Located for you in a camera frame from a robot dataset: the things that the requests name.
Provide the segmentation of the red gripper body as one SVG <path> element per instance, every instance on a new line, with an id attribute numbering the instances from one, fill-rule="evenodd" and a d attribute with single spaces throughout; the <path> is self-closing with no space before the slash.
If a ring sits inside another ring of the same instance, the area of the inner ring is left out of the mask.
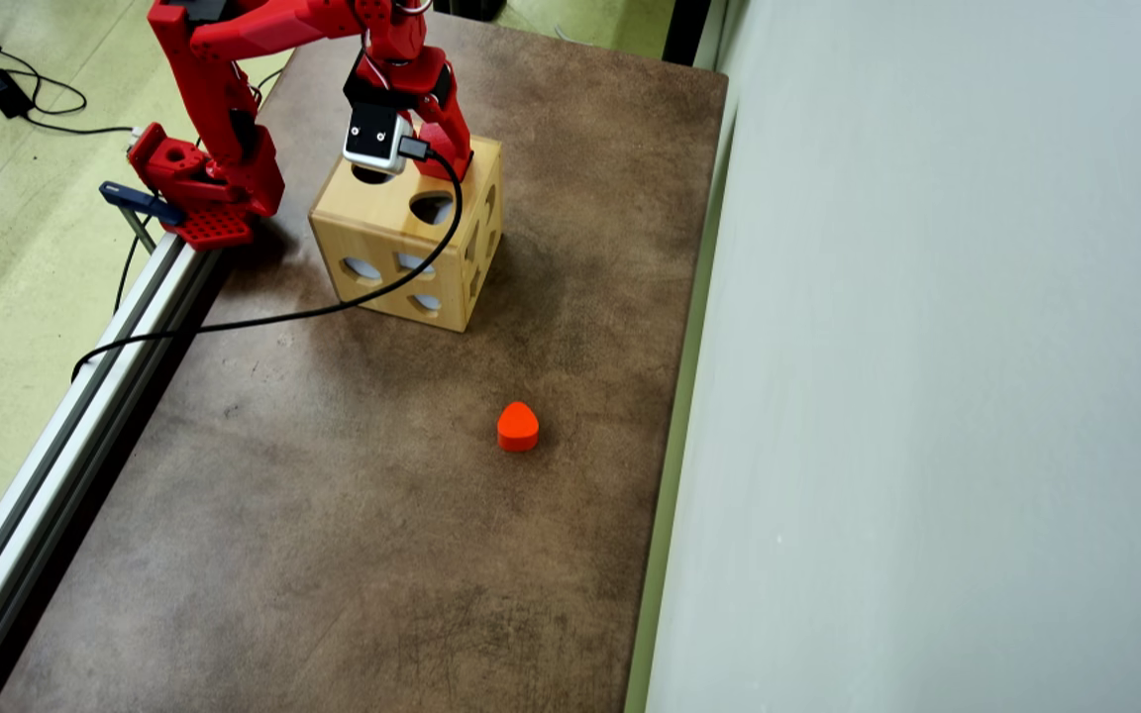
<path id="1" fill-rule="evenodd" d="M 456 76 L 439 47 L 424 46 L 415 58 L 393 60 L 365 46 L 346 76 L 343 96 L 353 105 L 416 110 L 424 116 L 447 113 L 456 110 Z"/>

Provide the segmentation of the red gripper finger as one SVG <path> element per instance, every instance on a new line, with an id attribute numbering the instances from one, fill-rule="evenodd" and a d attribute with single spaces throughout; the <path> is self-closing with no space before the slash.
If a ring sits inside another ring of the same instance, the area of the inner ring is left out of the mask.
<path id="1" fill-rule="evenodd" d="M 461 128 L 458 125 L 461 118 L 458 90 L 422 95 L 418 100 L 416 114 L 422 121 L 418 139 L 427 141 L 430 149 L 440 157 L 458 161 L 461 157 L 461 149 L 458 148 L 461 138 Z"/>

